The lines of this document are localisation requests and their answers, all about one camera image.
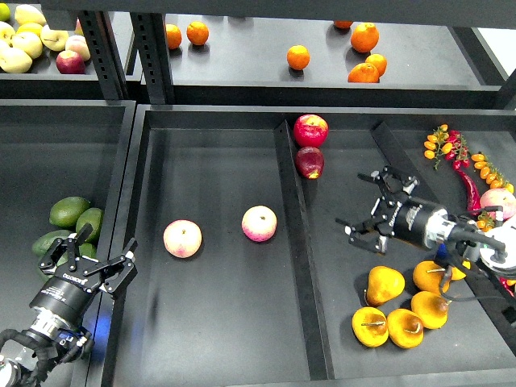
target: red apple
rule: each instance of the red apple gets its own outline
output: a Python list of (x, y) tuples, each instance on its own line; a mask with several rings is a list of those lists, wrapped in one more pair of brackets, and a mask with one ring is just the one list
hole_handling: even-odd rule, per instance
[(328, 137), (328, 124), (318, 115), (302, 115), (293, 126), (293, 137), (300, 147), (319, 148)]
[(323, 174), (324, 156), (318, 148), (299, 149), (294, 162), (298, 172), (307, 179), (317, 179)]
[(242, 218), (243, 233), (255, 242), (264, 242), (276, 232), (277, 219), (274, 211), (266, 206), (255, 206)]
[(64, 50), (56, 59), (57, 69), (61, 74), (85, 74), (86, 66), (82, 56), (72, 50)]
[(201, 229), (189, 220), (176, 220), (165, 228), (163, 242), (164, 247), (173, 256), (188, 258), (201, 247)]
[(504, 220), (516, 214), (516, 198), (505, 188), (493, 188), (485, 191), (481, 196), (481, 207), (487, 206), (502, 206)]

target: red chili pepper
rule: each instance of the red chili pepper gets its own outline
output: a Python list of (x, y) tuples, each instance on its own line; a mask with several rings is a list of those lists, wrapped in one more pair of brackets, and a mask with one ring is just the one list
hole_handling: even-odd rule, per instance
[(513, 291), (510, 289), (510, 286), (509, 286), (509, 285), (507, 285), (507, 280), (506, 280), (504, 277), (500, 277), (500, 278), (499, 278), (499, 280), (500, 280), (500, 282), (501, 282), (502, 286), (503, 286), (504, 288), (506, 288), (506, 290), (510, 293), (510, 295), (511, 295), (511, 296), (513, 296), (513, 297), (514, 297), (514, 293), (513, 293)]
[(454, 170), (459, 174), (460, 178), (462, 179), (462, 182), (466, 187), (468, 196), (468, 211), (478, 211), (480, 208), (482, 208), (481, 196), (478, 193), (478, 188), (476, 187), (475, 182), (460, 168), (460, 161), (459, 168), (456, 169), (454, 166)]

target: pink apple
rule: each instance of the pink apple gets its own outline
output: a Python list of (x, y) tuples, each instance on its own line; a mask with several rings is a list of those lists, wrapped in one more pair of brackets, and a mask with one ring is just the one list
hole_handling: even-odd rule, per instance
[(246, 211), (242, 218), (243, 233), (255, 242), (264, 242), (276, 232), (277, 219), (266, 206), (255, 206)]
[(81, 58), (84, 62), (86, 62), (91, 57), (91, 55), (89, 54), (89, 49), (88, 49), (88, 44), (86, 43), (86, 39), (82, 35), (70, 36), (66, 40), (64, 49), (77, 52), (81, 56)]
[(188, 258), (201, 247), (201, 229), (189, 220), (176, 220), (165, 228), (163, 242), (164, 247), (173, 256)]
[(516, 214), (516, 198), (505, 188), (493, 188), (485, 191), (481, 196), (481, 207), (487, 206), (502, 206), (504, 220)]
[(57, 69), (61, 74), (85, 74), (86, 66), (81, 55), (72, 50), (64, 50), (56, 59)]

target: black tray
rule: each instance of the black tray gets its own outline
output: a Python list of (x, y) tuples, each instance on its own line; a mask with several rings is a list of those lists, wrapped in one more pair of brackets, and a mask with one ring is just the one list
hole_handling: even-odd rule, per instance
[[(404, 294), (382, 306), (389, 312), (407, 306), (415, 291), (411, 269), (431, 255), (396, 240), (386, 257), (354, 248), (335, 218), (363, 220), (379, 196), (375, 185), (356, 178), (387, 162), (373, 128), (388, 125), (404, 144), (391, 150), (410, 155), (408, 167), (417, 167), (439, 201), (461, 210), (461, 183), (445, 165), (438, 177), (422, 158), (422, 142), (448, 123), (484, 152), (495, 155), (503, 146), (508, 153), (501, 154), (511, 154), (516, 144), (507, 131), (516, 123), (514, 112), (310, 111), (320, 113), (331, 132), (322, 147), (325, 172), (307, 182), (293, 173), (285, 147), (284, 120), (292, 127), (302, 109), (139, 106), (112, 243), (118, 250), (136, 236), (139, 275), (125, 310), (112, 316), (118, 346), (87, 385), (100, 385), (99, 373), (106, 385), (126, 386), (513, 382), (514, 330), (500, 310), (488, 315), (479, 302), (453, 304), (448, 323), (427, 331), (415, 349), (359, 344), (351, 317), (362, 305), (369, 269), (387, 264), (407, 277)], [(500, 162), (514, 179), (514, 162)], [(443, 178), (450, 182), (445, 190), (435, 183)], [(265, 245), (249, 242), (240, 229), (242, 214), (255, 204), (269, 204), (278, 216), (277, 235)], [(163, 230), (176, 218), (203, 229), (202, 250), (192, 260), (173, 259), (164, 249)], [(465, 281), (453, 286), (472, 294)], [(493, 288), (488, 280), (482, 286)], [(326, 375), (314, 372), (322, 368)]]
[[(56, 229), (48, 222), (53, 203), (80, 195), (104, 209), (98, 258), (107, 257), (134, 109), (134, 102), (0, 101), (0, 330), (27, 329), (36, 317), (29, 303), (43, 281), (31, 245)], [(94, 332), (96, 320), (92, 306), (85, 327)], [(8, 342), (2, 354), (19, 349)], [(47, 385), (70, 386), (78, 368), (84, 380), (87, 361), (75, 364), (57, 367)]]
[[(18, 3), (7, 4), (11, 11), (10, 21), (15, 31), (18, 23), (15, 21), (15, 9)], [(128, 12), (111, 12), (111, 26), (119, 50), (120, 61), (126, 74), (126, 81), (140, 83), (142, 77), (141, 62), (132, 49), (132, 25)], [(58, 52), (44, 47), (43, 55), (33, 61), (28, 72), (24, 74), (9, 74), (0, 69), (0, 84), (4, 98), (70, 98), (70, 99), (104, 99), (94, 64), (88, 60), (85, 74), (61, 74), (56, 67)]]
[[(194, 20), (210, 29), (208, 42), (200, 48), (185, 33)], [(360, 22), (339, 30), (321, 20), (167, 14), (165, 21), (176, 24), (183, 35), (180, 48), (169, 52), (178, 104), (473, 107), (464, 97), (439, 93), (469, 91), (482, 95), (484, 105), (475, 107), (485, 108), (497, 89), (491, 86), (504, 82), (482, 56), (489, 48), (467, 29), (378, 23), (380, 41), (372, 53), (387, 58), (387, 71), (379, 85), (364, 85), (347, 82), (350, 70), (368, 55), (355, 52), (350, 43)], [(311, 54), (310, 64), (300, 72), (286, 62), (295, 44), (305, 45)], [(364, 91), (369, 87), (376, 93)]]

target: robotic arm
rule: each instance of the robotic arm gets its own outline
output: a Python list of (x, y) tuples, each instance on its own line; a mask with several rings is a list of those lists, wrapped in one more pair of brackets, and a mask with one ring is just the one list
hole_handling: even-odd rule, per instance
[[(134, 238), (119, 256), (107, 261), (79, 254), (79, 246), (92, 230), (86, 224), (77, 234), (56, 239), (40, 259), (40, 270), (53, 277), (29, 304), (37, 312), (32, 325), (21, 332), (13, 329), (0, 332), (0, 351), (9, 340), (24, 346), (14, 360), (0, 355), (0, 387), (38, 387), (58, 364), (89, 353), (94, 341), (91, 333), (81, 326), (85, 312), (97, 293), (102, 291), (117, 298), (136, 276)], [(63, 254), (68, 262), (57, 266)]]
[[(358, 177), (377, 184), (381, 197), (371, 210), (371, 218), (361, 223), (336, 219), (345, 226), (350, 244), (380, 254), (386, 253), (389, 238), (426, 250), (445, 246), (449, 253), (440, 254), (440, 258), (451, 266), (467, 271), (462, 265), (467, 257), (491, 273), (516, 279), (516, 227), (497, 227), (484, 234), (474, 221), (451, 216), (443, 206), (411, 196), (419, 184), (417, 178), (390, 166), (369, 176), (360, 173)], [(400, 187), (394, 188), (389, 179)], [(500, 213), (501, 207), (485, 210)]]

